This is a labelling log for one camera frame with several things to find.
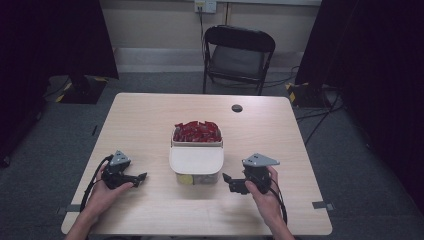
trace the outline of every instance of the finger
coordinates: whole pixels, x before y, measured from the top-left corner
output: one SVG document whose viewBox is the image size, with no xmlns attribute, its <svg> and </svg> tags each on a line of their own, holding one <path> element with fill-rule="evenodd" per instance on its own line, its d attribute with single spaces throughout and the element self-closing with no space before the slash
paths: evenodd
<svg viewBox="0 0 424 240">
<path fill-rule="evenodd" d="M 134 184 L 132 182 L 126 182 L 122 184 L 121 186 L 117 187 L 114 191 L 116 191 L 118 194 L 121 194 L 123 192 L 126 192 L 128 189 L 132 188 Z"/>
<path fill-rule="evenodd" d="M 249 192 L 252 194 L 253 198 L 256 198 L 257 196 L 259 196 L 259 194 L 261 194 L 261 192 L 259 192 L 258 188 L 256 187 L 256 185 L 253 182 L 245 181 L 244 185 L 246 185 L 247 190 L 249 190 Z"/>
<path fill-rule="evenodd" d="M 107 164 L 104 164 L 100 167 L 100 169 L 99 169 L 99 171 L 97 172 L 97 175 L 96 175 L 97 181 L 102 179 L 102 173 L 103 173 L 103 170 L 105 170 L 106 166 L 107 166 Z"/>
<path fill-rule="evenodd" d="M 271 183 L 271 187 L 278 191 L 278 172 L 271 166 L 267 166 L 268 171 L 271 173 L 271 179 L 273 180 Z"/>
<path fill-rule="evenodd" d="M 278 172 L 271 166 L 267 166 L 268 171 L 271 173 L 271 178 L 275 182 L 278 182 Z"/>
</svg>

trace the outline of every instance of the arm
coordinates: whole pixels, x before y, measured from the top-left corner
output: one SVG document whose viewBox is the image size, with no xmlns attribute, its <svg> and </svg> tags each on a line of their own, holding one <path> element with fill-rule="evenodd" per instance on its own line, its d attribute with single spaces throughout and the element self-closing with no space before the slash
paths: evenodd
<svg viewBox="0 0 424 240">
<path fill-rule="evenodd" d="M 271 178 L 278 182 L 278 173 L 272 167 L 267 167 L 271 173 Z M 262 194 L 257 189 L 256 185 L 251 181 L 246 181 L 246 187 L 253 196 L 256 206 L 258 207 L 259 213 L 264 219 L 265 224 L 271 230 L 274 239 L 276 240 L 294 240 L 293 235 L 290 233 L 290 230 L 287 228 L 286 223 L 283 220 L 281 215 L 281 208 L 278 200 L 271 192 Z M 272 182 L 271 188 L 278 192 L 277 185 Z"/>
<path fill-rule="evenodd" d="M 102 166 L 97 173 L 96 180 L 101 180 L 101 174 L 106 165 Z M 133 186 L 132 183 L 122 184 L 120 187 L 110 190 L 103 181 L 94 185 L 90 198 L 84 210 L 78 215 L 65 240 L 83 240 L 90 232 L 91 226 L 97 218 L 115 202 L 119 195 Z"/>
</svg>

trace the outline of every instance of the white container lid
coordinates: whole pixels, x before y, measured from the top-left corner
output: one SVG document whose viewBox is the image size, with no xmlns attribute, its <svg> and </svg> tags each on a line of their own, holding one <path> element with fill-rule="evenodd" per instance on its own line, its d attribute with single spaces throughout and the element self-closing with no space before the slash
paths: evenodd
<svg viewBox="0 0 424 240">
<path fill-rule="evenodd" d="M 224 164 L 224 148 L 171 147 L 169 164 L 179 174 L 214 174 Z"/>
</svg>

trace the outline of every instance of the human hand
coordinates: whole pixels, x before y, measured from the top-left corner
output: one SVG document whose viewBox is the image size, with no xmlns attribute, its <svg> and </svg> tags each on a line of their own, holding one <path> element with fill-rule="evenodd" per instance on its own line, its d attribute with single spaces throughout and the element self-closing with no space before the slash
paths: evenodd
<svg viewBox="0 0 424 240">
<path fill-rule="evenodd" d="M 119 195 L 133 187 L 133 183 L 127 182 L 115 189 L 109 189 L 102 179 L 102 172 L 106 165 L 103 165 L 96 176 L 97 183 L 94 184 L 91 196 L 87 201 L 84 208 L 85 212 L 88 212 L 93 218 L 97 218 L 103 212 L 112 206 Z"/>
<path fill-rule="evenodd" d="M 279 189 L 276 183 L 278 183 L 278 172 L 273 168 L 268 166 L 268 171 L 271 173 L 271 188 L 278 193 Z M 283 220 L 281 215 L 281 206 L 276 198 L 276 196 L 268 191 L 265 194 L 262 194 L 256 185 L 251 181 L 246 181 L 245 185 L 249 192 L 255 200 L 256 206 L 258 207 L 259 213 L 265 221 L 265 224 L 271 227 L 272 224 L 280 222 Z"/>
</svg>

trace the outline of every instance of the gray carpet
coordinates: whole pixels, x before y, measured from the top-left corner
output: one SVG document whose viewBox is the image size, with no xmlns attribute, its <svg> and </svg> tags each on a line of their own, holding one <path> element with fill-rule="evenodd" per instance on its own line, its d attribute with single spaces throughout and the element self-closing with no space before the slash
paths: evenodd
<svg viewBox="0 0 424 240">
<path fill-rule="evenodd" d="M 267 81 L 289 77 L 270 73 Z M 52 81 L 49 91 L 66 78 Z M 208 83 L 208 94 L 254 95 L 251 88 Z M 119 92 L 200 94 L 202 73 L 123 73 L 111 80 L 96 105 L 48 102 L 42 118 L 0 170 L 0 239 L 61 239 L 63 215 L 93 150 L 114 96 Z M 287 96 L 284 85 L 263 90 Z M 329 92 L 330 100 L 335 92 Z M 297 117 L 317 114 L 294 109 Z M 306 140 L 321 117 L 299 120 Z M 302 239 L 424 239 L 424 218 L 393 173 L 367 148 L 358 123 L 346 109 L 331 113 L 307 144 L 323 198 L 332 203 L 333 233 Z"/>
</svg>

